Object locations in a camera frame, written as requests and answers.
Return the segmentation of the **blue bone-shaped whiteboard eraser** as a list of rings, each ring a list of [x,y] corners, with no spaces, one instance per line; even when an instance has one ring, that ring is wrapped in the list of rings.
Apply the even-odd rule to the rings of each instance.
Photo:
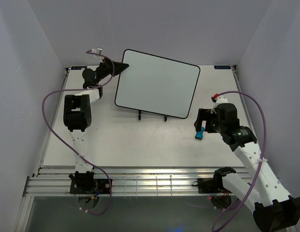
[[[202,140],[203,139],[203,132],[204,132],[204,130],[197,131],[196,135],[195,135],[195,139]]]

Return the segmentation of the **white whiteboard black frame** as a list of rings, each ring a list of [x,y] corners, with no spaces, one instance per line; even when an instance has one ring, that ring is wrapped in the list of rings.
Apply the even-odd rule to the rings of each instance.
[[[127,49],[128,68],[118,78],[118,107],[185,119],[188,117],[201,69],[199,66]]]

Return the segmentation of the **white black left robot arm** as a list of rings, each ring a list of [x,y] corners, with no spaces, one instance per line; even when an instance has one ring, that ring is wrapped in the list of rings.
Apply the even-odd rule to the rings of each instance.
[[[103,91],[99,82],[105,77],[121,74],[129,67],[122,62],[111,63],[104,58],[93,70],[85,68],[82,72],[84,91],[66,95],[64,99],[63,122],[70,132],[75,154],[75,173],[70,175],[77,188],[86,193],[94,192],[98,182],[94,179],[94,166],[89,164],[89,147],[86,129],[92,122],[91,104],[102,97]]]

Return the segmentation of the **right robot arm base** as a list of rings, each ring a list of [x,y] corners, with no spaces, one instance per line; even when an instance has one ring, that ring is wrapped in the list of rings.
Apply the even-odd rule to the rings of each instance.
[[[213,178],[198,178],[195,183],[199,194],[210,194],[210,202],[215,208],[225,210],[232,205],[231,192],[219,187]]]

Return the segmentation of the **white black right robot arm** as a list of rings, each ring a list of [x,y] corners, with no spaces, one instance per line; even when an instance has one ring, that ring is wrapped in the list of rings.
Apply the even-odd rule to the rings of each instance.
[[[245,182],[231,167],[214,172],[212,180],[203,183],[211,190],[233,193],[253,214],[262,232],[275,232],[295,226],[300,219],[300,197],[294,198],[280,183],[261,151],[249,127],[240,125],[232,103],[219,103],[213,109],[198,110],[194,123],[195,137],[203,132],[219,133],[252,178]]]

